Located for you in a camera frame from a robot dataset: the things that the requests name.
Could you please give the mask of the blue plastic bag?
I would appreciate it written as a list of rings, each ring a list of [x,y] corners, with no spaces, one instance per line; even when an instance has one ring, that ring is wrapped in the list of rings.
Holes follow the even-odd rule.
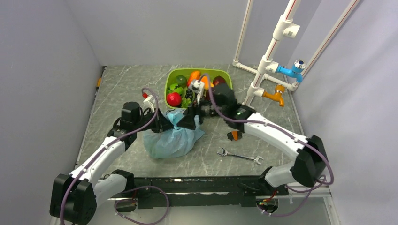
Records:
[[[176,158],[186,155],[192,150],[195,142],[204,135],[200,129],[199,118],[195,117],[194,130],[178,127],[177,123],[183,117],[183,109],[173,109],[166,112],[166,119],[173,128],[162,133],[151,130],[143,132],[143,145],[148,154],[155,159]]]

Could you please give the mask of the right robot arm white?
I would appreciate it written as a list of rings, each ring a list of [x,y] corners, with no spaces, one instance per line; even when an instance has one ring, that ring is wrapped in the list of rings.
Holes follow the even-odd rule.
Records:
[[[237,102],[234,91],[225,83],[209,91],[210,100],[202,99],[204,83],[193,81],[188,89],[196,99],[183,113],[179,127],[194,130],[206,117],[220,116],[235,130],[258,137],[290,157],[291,163],[267,168],[260,177],[259,190],[269,195],[281,185],[297,182],[313,188],[320,182],[325,168],[330,168],[326,150],[320,137],[306,137],[291,132],[263,117],[253,108]]]

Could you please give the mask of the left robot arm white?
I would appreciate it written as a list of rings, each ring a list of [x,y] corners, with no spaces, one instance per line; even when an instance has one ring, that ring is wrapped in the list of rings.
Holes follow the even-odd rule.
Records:
[[[53,182],[49,213],[76,225],[86,225],[97,207],[114,195],[128,197],[136,188],[134,174],[115,170],[102,175],[136,140],[140,131],[161,133],[173,124],[154,107],[143,109],[137,102],[126,102],[100,147],[69,174],[59,174]]]

